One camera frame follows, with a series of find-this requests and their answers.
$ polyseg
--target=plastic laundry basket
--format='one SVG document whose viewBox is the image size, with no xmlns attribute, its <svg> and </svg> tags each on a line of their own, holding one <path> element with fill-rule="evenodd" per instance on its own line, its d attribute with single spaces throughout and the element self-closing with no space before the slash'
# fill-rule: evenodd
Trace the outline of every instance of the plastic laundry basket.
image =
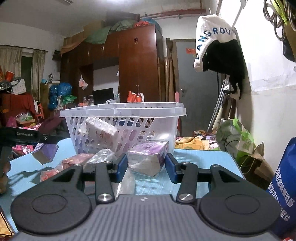
<svg viewBox="0 0 296 241">
<path fill-rule="evenodd" d="M 175 147 L 178 117 L 186 115 L 182 103 L 99 104 L 62 110 L 77 154 L 96 153 L 102 148 L 116 155 L 146 139 L 169 141 Z"/>
</svg>

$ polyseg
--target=blue plastic bag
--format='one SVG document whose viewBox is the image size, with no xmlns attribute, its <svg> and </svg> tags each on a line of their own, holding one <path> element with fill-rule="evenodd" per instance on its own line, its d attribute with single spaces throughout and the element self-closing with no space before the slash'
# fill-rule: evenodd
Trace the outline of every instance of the blue plastic bag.
<svg viewBox="0 0 296 241">
<path fill-rule="evenodd" d="M 57 85 L 52 85 L 49 88 L 49 96 L 57 96 Z"/>
<path fill-rule="evenodd" d="M 296 227 L 296 138 L 288 143 L 269 192 L 281 205 L 281 214 L 272 231 L 282 236 Z"/>
<path fill-rule="evenodd" d="M 67 96 L 71 95 L 72 86 L 69 83 L 60 83 L 57 87 L 57 95 L 58 96 Z"/>
<path fill-rule="evenodd" d="M 141 20 L 146 21 L 150 24 L 155 24 L 156 28 L 161 33 L 161 27 L 160 27 L 159 23 L 157 21 L 155 21 L 153 18 L 142 18 Z"/>
<path fill-rule="evenodd" d="M 49 103 L 48 103 L 48 109 L 55 110 L 57 108 L 57 106 L 58 106 L 57 96 L 50 96 Z"/>
</svg>

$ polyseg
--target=light blue table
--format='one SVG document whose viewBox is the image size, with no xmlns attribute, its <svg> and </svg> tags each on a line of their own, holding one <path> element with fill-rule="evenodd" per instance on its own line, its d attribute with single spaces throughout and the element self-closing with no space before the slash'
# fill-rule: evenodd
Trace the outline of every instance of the light blue table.
<svg viewBox="0 0 296 241">
<path fill-rule="evenodd" d="M 7 192 L 0 195 L 1 207 L 16 231 L 15 224 L 10 215 L 10 205 L 20 193 L 28 190 L 40 182 L 40 172 L 56 167 L 65 158 L 76 155 L 71 139 L 65 139 L 58 143 L 59 149 L 51 163 L 41 165 L 31 154 L 24 155 L 11 161 L 11 171 L 8 173 L 9 184 Z M 175 150 L 174 157 L 179 162 L 188 161 L 196 164 L 199 168 L 210 168 L 213 164 L 219 164 L 238 176 L 242 174 L 233 160 L 226 152 L 221 151 L 198 151 L 198 150 Z M 135 174 L 136 190 L 138 195 L 172 194 L 176 198 L 180 184 L 171 183 L 165 168 L 155 178 Z M 203 197 L 209 192 L 207 183 L 198 183 L 197 198 Z"/>
</svg>

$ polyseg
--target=curtain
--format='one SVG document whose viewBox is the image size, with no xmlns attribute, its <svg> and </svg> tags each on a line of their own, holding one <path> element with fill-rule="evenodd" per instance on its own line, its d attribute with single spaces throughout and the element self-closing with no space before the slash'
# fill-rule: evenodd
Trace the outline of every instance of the curtain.
<svg viewBox="0 0 296 241">
<path fill-rule="evenodd" d="M 35 50 L 32 61 L 31 90 L 34 100 L 40 101 L 40 83 L 43 77 L 45 51 Z"/>
<path fill-rule="evenodd" d="M 4 75 L 6 71 L 11 71 L 20 77 L 21 62 L 22 48 L 0 46 L 0 66 Z"/>
</svg>

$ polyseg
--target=ceiling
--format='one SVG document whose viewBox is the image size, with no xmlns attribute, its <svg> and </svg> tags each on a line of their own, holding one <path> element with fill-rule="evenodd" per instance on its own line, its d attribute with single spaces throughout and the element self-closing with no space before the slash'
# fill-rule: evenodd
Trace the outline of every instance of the ceiling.
<svg viewBox="0 0 296 241">
<path fill-rule="evenodd" d="M 68 37 L 94 20 L 105 19 L 107 10 L 152 14 L 167 10 L 199 8 L 199 0 L 6 0 L 0 22 L 40 28 Z"/>
</svg>

